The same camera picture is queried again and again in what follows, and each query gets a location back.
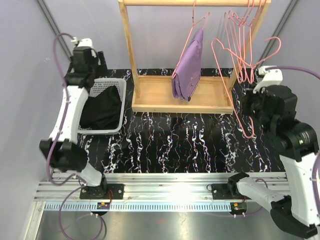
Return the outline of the black trousers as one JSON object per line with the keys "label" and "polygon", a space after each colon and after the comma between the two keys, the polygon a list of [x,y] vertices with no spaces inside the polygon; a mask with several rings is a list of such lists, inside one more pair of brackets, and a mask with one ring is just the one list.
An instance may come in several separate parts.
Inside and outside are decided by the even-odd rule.
{"label": "black trousers", "polygon": [[122,101],[115,85],[107,87],[96,97],[89,96],[82,109],[80,127],[111,130],[119,126]]}

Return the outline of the pink hanger of black trousers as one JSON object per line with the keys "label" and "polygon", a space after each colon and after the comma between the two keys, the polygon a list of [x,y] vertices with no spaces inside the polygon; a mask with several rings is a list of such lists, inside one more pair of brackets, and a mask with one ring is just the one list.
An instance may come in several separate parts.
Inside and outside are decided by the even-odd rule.
{"label": "pink hanger of black trousers", "polygon": [[[239,116],[238,116],[238,114],[237,114],[236,108],[235,108],[235,106],[234,106],[234,102],[233,102],[233,98],[232,98],[232,88],[233,88],[233,86],[234,86],[234,84],[235,84],[235,81],[236,81],[236,80],[238,79],[238,77],[239,77],[241,65],[245,65],[245,67],[246,67],[246,66],[249,66],[249,67],[251,68],[251,70],[253,71],[259,64],[263,63],[264,61],[266,61],[267,59],[273,57],[274,55],[276,55],[276,54],[279,52],[279,50],[281,49],[281,46],[282,46],[282,41],[281,41],[281,39],[280,39],[279,37],[277,37],[277,36],[272,36],[272,37],[269,37],[269,38],[265,39],[265,41],[271,41],[271,40],[276,40],[276,41],[278,41],[277,50],[276,50],[274,53],[272,53],[271,55],[263,58],[262,60],[260,60],[260,61],[259,61],[258,63],[256,63],[256,64],[246,63],[246,61],[245,61],[244,59],[242,59],[241,57],[239,57],[239,56],[238,56],[235,52],[233,52],[230,48],[225,47],[224,44],[223,44],[219,39],[217,39],[217,38],[215,38],[215,39],[211,42],[211,49],[212,49],[212,52],[213,52],[213,56],[214,56],[216,65],[217,65],[217,67],[218,67],[219,75],[220,75],[220,77],[221,77],[223,86],[224,86],[224,88],[225,88],[225,93],[227,94],[227,98],[228,98],[228,100],[229,100],[229,102],[230,102],[230,104],[231,104],[231,107],[232,107],[232,109],[233,109],[233,113],[235,114],[236,119],[237,119],[237,121],[238,121],[238,124],[239,124],[239,126],[240,126],[240,128],[241,128],[241,130],[242,130],[242,134],[243,134],[243,136],[244,136],[245,138],[247,138],[247,139],[252,139],[253,137],[255,137],[254,122],[253,122],[253,119],[252,119],[251,117],[249,117],[249,120],[250,120],[250,123],[251,123],[252,134],[251,134],[251,135],[247,135],[247,134],[246,134],[246,131],[245,131],[243,125],[242,125],[242,122],[241,122],[241,120],[240,120],[240,118],[239,118]],[[214,43],[215,43],[215,42],[218,42],[218,43],[221,45],[221,47],[222,47],[223,50],[227,50],[227,51],[231,54],[231,56],[236,57],[236,58],[240,61],[240,65],[239,65],[238,67],[236,67],[236,66],[234,65],[233,71],[234,71],[234,73],[235,73],[235,75],[234,75],[235,79],[232,79],[232,76],[230,76],[230,78],[229,78],[229,80],[231,81],[231,85],[230,85],[230,86],[227,85],[227,82],[224,80],[224,77],[223,77],[223,75],[222,75],[222,72],[221,72],[221,69],[220,69],[220,65],[219,65],[219,61],[218,61],[218,58],[217,58],[217,55],[216,55],[216,51],[215,51],[215,49],[214,49]]]}

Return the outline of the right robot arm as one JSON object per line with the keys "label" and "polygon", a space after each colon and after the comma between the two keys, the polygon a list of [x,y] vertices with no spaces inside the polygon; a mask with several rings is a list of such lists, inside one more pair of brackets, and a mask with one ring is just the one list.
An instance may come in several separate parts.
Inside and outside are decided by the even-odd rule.
{"label": "right robot arm", "polygon": [[270,213],[275,225],[285,233],[304,240],[320,238],[320,199],[315,176],[319,158],[316,131],[296,119],[297,96],[283,85],[256,90],[252,84],[241,100],[241,113],[256,120],[279,154],[290,193],[278,193],[256,182],[247,173],[228,178],[227,193],[246,197]]}

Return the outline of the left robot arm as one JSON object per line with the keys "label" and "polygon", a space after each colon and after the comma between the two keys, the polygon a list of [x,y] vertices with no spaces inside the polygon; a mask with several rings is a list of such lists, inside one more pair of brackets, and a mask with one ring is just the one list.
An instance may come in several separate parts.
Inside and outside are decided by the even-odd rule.
{"label": "left robot arm", "polygon": [[39,149],[46,158],[46,173],[54,185],[51,169],[69,173],[82,181],[82,191],[92,198],[107,196],[106,177],[89,162],[87,152],[78,146],[78,127],[83,108],[94,84],[99,56],[90,46],[76,46],[63,79],[63,96],[56,124],[47,140],[41,140]]}

